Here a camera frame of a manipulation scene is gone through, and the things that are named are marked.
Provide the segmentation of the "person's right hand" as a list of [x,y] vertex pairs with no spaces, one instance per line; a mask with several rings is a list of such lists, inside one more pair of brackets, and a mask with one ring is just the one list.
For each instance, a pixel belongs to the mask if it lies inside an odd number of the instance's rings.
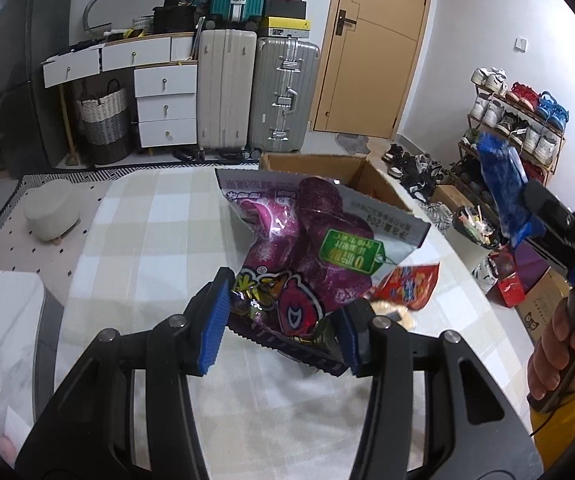
[[[528,361],[527,382],[531,396],[540,401],[554,391],[562,379],[562,370],[575,352],[575,330],[567,313],[567,299],[560,301],[553,318],[543,331]],[[568,392],[575,391],[575,376],[568,385]]]

